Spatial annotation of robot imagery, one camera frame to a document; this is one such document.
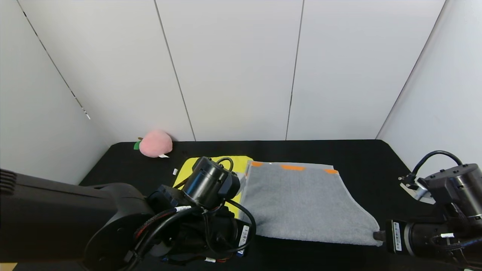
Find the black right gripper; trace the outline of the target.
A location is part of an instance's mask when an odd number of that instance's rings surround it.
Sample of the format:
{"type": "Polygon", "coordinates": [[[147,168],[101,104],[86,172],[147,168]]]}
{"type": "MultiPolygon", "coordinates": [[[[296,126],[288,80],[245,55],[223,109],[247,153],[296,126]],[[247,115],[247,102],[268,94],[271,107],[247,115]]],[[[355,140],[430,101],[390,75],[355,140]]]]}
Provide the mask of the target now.
{"type": "Polygon", "coordinates": [[[434,258],[437,249],[430,244],[429,239],[437,235],[438,231],[438,223],[392,219],[387,220],[386,231],[375,231],[372,237],[385,242],[387,251],[392,254],[434,258]]]}

